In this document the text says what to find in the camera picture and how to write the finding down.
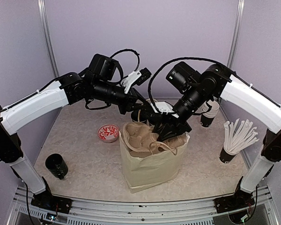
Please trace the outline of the brown cardboard cup carrier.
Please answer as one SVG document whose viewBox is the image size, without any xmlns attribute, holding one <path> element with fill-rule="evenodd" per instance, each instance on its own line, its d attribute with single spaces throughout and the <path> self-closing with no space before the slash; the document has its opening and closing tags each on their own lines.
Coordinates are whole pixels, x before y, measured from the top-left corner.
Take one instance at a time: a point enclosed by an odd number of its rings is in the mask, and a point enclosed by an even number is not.
<svg viewBox="0 0 281 225">
<path fill-rule="evenodd" d="M 163 151 L 170 151 L 173 155 L 176 155 L 178 148 L 189 141 L 188 134 L 158 141 L 158 134 L 153 133 L 152 127 L 136 122 L 124 124 L 121 134 L 128 150 L 134 156 L 140 155 L 142 158 Z"/>
</svg>

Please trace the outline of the beige paper bag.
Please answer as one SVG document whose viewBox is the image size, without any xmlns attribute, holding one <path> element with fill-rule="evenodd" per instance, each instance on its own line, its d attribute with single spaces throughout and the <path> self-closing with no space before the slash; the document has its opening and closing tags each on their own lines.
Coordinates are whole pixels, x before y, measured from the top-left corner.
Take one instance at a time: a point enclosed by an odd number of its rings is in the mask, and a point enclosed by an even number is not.
<svg viewBox="0 0 281 225">
<path fill-rule="evenodd" d="M 122 169 L 131 193 L 136 193 L 176 178 L 188 143 L 178 148 L 176 155 L 173 155 L 170 151 L 163 151 L 146 157 L 134 156 L 124 143 L 121 131 L 119 133 L 119 144 Z"/>
</svg>

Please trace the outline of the stack of paper cups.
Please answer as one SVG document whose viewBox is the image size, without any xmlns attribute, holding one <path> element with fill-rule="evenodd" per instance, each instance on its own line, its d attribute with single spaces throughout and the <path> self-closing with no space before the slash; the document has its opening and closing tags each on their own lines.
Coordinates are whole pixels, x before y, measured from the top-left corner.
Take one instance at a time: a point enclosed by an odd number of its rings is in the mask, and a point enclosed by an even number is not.
<svg viewBox="0 0 281 225">
<path fill-rule="evenodd" d="M 202 105 L 201 109 L 201 118 L 200 118 L 200 124 L 204 128 L 208 128 L 211 126 L 214 118 L 216 117 L 218 111 L 219 111 L 220 105 L 217 101 L 206 101 Z"/>
</svg>

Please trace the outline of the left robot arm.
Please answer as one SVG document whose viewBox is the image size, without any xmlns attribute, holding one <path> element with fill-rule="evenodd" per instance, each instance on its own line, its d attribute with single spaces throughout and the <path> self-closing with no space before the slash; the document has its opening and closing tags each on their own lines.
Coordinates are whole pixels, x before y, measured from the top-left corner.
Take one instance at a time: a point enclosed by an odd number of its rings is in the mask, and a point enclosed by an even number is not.
<svg viewBox="0 0 281 225">
<path fill-rule="evenodd" d="M 53 110 L 81 100 L 86 104 L 100 100 L 105 107 L 117 105 L 121 114 L 140 109 L 148 103 L 134 86 L 143 84 L 150 76 L 147 68 L 136 68 L 125 75 L 113 56 L 95 54 L 81 72 L 57 77 L 27 97 L 0 106 L 0 161 L 9 164 L 44 207 L 53 208 L 56 197 L 22 151 L 18 130 Z"/>
</svg>

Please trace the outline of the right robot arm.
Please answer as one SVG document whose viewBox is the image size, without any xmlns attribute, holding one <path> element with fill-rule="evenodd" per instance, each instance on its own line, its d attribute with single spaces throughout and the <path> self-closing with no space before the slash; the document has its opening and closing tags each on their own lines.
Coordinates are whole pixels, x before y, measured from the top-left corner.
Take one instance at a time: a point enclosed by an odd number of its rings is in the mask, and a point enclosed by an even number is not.
<svg viewBox="0 0 281 225">
<path fill-rule="evenodd" d="M 179 57 L 164 63 L 149 81 L 150 100 L 153 99 L 153 80 L 173 62 L 176 65 L 167 78 L 183 96 L 174 106 L 163 102 L 151 103 L 155 113 L 167 117 L 161 125 L 156 126 L 159 138 L 166 140 L 188 132 L 190 126 L 186 121 L 206 101 L 213 98 L 221 98 L 237 105 L 267 126 L 259 156 L 240 180 L 240 190 L 230 198 L 230 204 L 234 208 L 240 208 L 248 201 L 248 193 L 251 194 L 274 164 L 281 161 L 281 105 L 250 86 L 222 63 L 199 57 Z"/>
</svg>

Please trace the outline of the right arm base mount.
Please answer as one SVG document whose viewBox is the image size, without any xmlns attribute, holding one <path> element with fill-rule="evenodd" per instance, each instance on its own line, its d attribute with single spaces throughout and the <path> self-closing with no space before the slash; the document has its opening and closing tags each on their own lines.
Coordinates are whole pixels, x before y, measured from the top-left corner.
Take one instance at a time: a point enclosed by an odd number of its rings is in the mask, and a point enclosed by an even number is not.
<svg viewBox="0 0 281 225">
<path fill-rule="evenodd" d="M 255 204 L 252 193 L 247 193 L 241 190 L 240 184 L 242 179 L 243 177 L 239 180 L 234 194 L 214 199 L 217 213 L 233 211 Z"/>
</svg>

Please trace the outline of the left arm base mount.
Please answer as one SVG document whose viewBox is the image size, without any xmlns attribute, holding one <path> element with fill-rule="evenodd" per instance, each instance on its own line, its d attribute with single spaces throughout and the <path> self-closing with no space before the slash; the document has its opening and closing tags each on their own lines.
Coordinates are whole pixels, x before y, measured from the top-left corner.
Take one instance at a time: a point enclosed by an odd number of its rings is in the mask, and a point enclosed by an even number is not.
<svg viewBox="0 0 281 225">
<path fill-rule="evenodd" d="M 72 206 L 72 199 L 52 195 L 49 185 L 44 177 L 45 191 L 40 194 L 34 194 L 31 200 L 31 205 L 42 209 L 55 211 L 57 213 L 69 214 Z"/>
</svg>

